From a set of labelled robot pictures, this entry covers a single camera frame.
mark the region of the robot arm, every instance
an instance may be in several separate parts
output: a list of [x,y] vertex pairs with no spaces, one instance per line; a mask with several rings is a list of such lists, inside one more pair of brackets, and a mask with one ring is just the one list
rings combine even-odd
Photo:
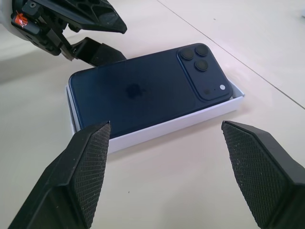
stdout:
[[68,60],[99,66],[125,59],[118,50],[90,38],[71,45],[63,35],[67,26],[74,32],[125,33],[125,23],[107,0],[0,0],[0,22],[14,35]]

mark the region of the phone box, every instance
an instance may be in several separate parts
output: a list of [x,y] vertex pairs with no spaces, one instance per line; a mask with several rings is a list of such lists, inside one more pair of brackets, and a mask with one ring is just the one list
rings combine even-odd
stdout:
[[[127,135],[110,139],[108,153],[113,153],[237,110],[244,98],[244,93],[231,81],[230,84],[233,88],[233,96],[229,101]],[[66,86],[66,95],[71,116],[72,133],[74,134],[80,130],[80,124],[78,122],[69,86]]]

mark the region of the textured grip pad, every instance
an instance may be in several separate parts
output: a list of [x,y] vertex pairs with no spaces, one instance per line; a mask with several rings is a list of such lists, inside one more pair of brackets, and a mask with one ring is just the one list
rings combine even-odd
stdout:
[[223,132],[237,184],[257,225],[264,228],[287,191],[287,179],[254,136],[229,124]]
[[110,125],[105,125],[91,136],[71,180],[87,228],[92,225],[101,193],[110,131]]
[[266,131],[223,122],[237,184],[263,229],[304,229],[305,169]]

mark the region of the dark blue smartphone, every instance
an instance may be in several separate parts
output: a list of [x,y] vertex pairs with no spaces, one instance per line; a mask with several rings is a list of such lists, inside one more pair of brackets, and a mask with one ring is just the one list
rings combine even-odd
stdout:
[[110,121],[110,138],[230,99],[232,87],[204,44],[77,72],[69,87],[81,129]]

